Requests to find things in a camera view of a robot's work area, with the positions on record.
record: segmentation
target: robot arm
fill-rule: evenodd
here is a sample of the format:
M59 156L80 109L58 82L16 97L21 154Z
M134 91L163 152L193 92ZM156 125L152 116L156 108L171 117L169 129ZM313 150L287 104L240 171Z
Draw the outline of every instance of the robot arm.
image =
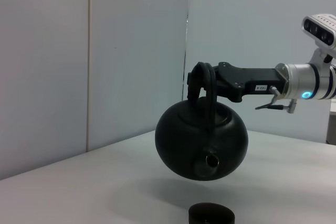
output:
M331 65L336 58L336 17L319 14L305 17L302 31L313 38L319 47L309 63L280 63L272 69L237 68L220 62L213 68L216 95L232 102L241 102L247 94L272 94L270 103L256 109L286 109L293 113L297 99L332 99L336 96L336 67ZM196 66L188 74L188 98L198 97L200 88L206 89ZM288 106L274 105L277 100L290 99Z

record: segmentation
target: black teapot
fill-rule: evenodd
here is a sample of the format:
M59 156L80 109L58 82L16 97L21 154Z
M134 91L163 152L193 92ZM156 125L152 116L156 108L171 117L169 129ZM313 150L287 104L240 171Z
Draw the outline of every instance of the black teapot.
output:
M193 180L215 180L243 161L248 135L239 115L217 102L214 68L199 62L188 75L186 101L171 106L160 118L155 144L173 172ZM201 88L206 96L199 98Z

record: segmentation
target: camera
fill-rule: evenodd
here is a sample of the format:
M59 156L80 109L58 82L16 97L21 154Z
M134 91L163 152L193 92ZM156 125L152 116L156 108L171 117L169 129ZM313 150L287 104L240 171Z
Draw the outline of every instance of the camera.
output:
M307 16L302 21L302 31L313 38L316 45L326 52L336 54L336 17L331 14Z

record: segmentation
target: black cup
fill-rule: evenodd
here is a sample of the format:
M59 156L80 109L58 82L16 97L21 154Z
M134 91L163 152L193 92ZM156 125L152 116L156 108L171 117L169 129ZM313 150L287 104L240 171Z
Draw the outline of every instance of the black cup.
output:
M189 224L234 224L235 214L214 203L199 203L189 208Z

